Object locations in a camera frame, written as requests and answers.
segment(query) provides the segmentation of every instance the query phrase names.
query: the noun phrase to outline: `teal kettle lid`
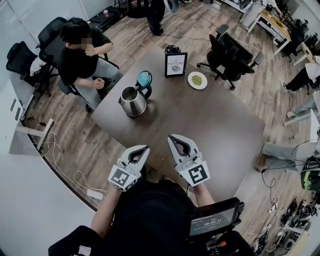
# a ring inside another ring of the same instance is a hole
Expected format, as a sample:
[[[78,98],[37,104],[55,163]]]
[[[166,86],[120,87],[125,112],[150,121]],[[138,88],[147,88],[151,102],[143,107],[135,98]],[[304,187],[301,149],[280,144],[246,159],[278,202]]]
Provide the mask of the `teal kettle lid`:
[[[152,76],[149,71],[140,72],[136,78],[136,82],[143,88],[149,86],[151,84],[151,81]]]

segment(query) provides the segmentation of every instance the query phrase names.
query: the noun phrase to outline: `stainless steel kettle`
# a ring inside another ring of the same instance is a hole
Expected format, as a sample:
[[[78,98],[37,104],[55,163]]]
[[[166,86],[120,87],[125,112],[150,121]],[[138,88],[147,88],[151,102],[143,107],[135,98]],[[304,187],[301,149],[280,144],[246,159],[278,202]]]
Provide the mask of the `stainless steel kettle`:
[[[147,99],[150,97],[152,76],[148,71],[139,73],[135,86],[128,86],[121,92],[118,103],[124,112],[130,117],[141,115],[147,107]]]

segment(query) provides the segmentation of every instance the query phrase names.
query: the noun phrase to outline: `floor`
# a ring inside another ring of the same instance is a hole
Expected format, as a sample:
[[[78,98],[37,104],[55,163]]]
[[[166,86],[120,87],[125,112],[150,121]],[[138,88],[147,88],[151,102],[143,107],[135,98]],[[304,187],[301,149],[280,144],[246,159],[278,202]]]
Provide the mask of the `floor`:
[[[160,37],[151,34],[145,19],[124,17],[105,32],[114,44],[114,50],[108,53],[108,57],[120,67],[122,73],[125,73],[151,47],[164,48],[168,44],[175,44],[188,52],[188,62],[195,66],[197,62],[206,62],[206,55],[211,47],[210,42],[203,39],[208,40],[209,34],[215,34],[215,26],[228,24],[228,32],[237,40],[244,42],[244,47],[254,56],[259,52],[255,48],[264,51],[263,63],[255,67],[256,73],[243,76],[235,83],[235,91],[230,93],[238,97],[265,122],[265,141],[299,144],[308,140],[309,124],[307,120],[289,127],[283,126],[287,111],[307,97],[306,90],[301,89],[290,94],[284,93],[280,88],[280,80],[289,82],[303,64],[294,67],[292,63],[289,63],[289,59],[282,58],[281,54],[272,55],[272,40],[266,31],[256,26],[248,34],[238,23],[241,15],[239,12],[227,5],[222,5],[220,9],[218,7],[196,0],[182,6],[177,15],[166,13],[162,21],[166,35]],[[219,84],[226,88],[229,87],[229,84],[222,80]],[[71,183],[74,180],[74,174],[79,170],[86,177],[87,184],[107,190],[111,167],[125,148],[94,124],[90,119],[90,114],[85,110],[86,103],[82,98],[64,95],[59,91],[56,82],[51,85],[51,93],[51,97],[46,94],[36,96],[27,116],[34,116],[38,122],[47,121],[49,118],[54,119],[55,124],[51,131],[55,133],[56,143],[63,150],[62,158],[60,150],[55,148],[56,163],[70,178],[65,177],[66,181],[94,207],[97,207],[97,202],[88,198]],[[26,124],[31,128],[39,127],[34,121],[26,122]],[[50,134],[50,141],[53,139],[53,135]],[[44,145],[43,152],[47,150],[47,146]],[[52,152],[46,157],[52,165],[55,165]],[[156,180],[160,176],[154,170],[149,173],[150,179]],[[75,178],[81,185],[86,186],[79,172],[75,174]],[[287,207],[294,197],[298,197],[299,200],[310,198],[310,194],[301,189],[300,177],[295,173],[269,170],[264,174],[267,185],[270,185],[273,178],[276,179],[276,184],[272,189],[272,198],[279,197],[280,208]],[[272,224],[269,241],[274,240],[280,230],[278,228],[280,223],[275,224],[276,217],[268,213],[270,190],[264,185],[261,174],[252,169],[243,180],[236,196],[245,202],[245,210],[241,216],[242,223],[236,229],[252,244],[262,228],[267,224]]]

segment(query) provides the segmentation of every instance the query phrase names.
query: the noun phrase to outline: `screen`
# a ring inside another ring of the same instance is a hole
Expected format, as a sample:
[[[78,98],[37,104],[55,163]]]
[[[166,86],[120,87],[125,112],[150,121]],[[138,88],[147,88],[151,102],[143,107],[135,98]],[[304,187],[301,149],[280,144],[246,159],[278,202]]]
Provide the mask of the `screen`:
[[[235,208],[213,215],[191,220],[190,236],[196,236],[229,226],[234,216]]]

